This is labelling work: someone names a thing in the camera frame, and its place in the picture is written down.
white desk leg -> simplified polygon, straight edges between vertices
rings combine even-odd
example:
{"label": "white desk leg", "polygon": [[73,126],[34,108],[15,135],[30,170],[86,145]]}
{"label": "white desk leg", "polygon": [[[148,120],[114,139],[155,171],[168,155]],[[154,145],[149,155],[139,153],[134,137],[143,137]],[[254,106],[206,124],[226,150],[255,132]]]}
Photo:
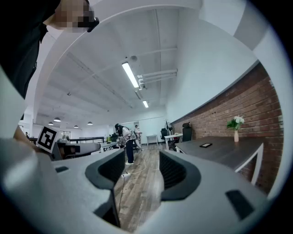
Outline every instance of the white desk leg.
{"label": "white desk leg", "polygon": [[261,144],[261,146],[259,147],[258,152],[257,152],[255,171],[253,173],[252,180],[251,180],[251,183],[253,185],[255,185],[256,180],[258,178],[258,174],[260,173],[260,166],[261,166],[261,162],[262,162],[262,154],[263,154],[263,152],[264,152],[264,144]]}
{"label": "white desk leg", "polygon": [[169,150],[168,139],[165,139],[165,141],[166,141],[166,149]]}

ceiling light fixture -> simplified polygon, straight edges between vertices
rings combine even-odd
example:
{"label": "ceiling light fixture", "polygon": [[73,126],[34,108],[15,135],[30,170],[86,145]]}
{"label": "ceiling light fixture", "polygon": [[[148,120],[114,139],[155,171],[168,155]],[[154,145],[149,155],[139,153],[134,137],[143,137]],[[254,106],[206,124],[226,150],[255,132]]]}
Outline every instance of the ceiling light fixture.
{"label": "ceiling light fixture", "polygon": [[138,83],[137,83],[137,81],[136,81],[136,79],[135,79],[135,77],[134,77],[134,75],[133,75],[133,73],[131,71],[131,68],[130,68],[128,62],[122,63],[122,67],[123,67],[124,71],[126,72],[126,74],[128,75],[128,78],[132,82],[133,86],[135,88],[138,88],[139,87]]}
{"label": "ceiling light fixture", "polygon": [[142,103],[145,105],[146,108],[148,108],[148,104],[146,101],[143,101]]}
{"label": "ceiling light fixture", "polygon": [[55,122],[61,122],[61,119],[58,118],[58,117],[56,117],[56,118],[54,119],[54,121],[55,121]]}

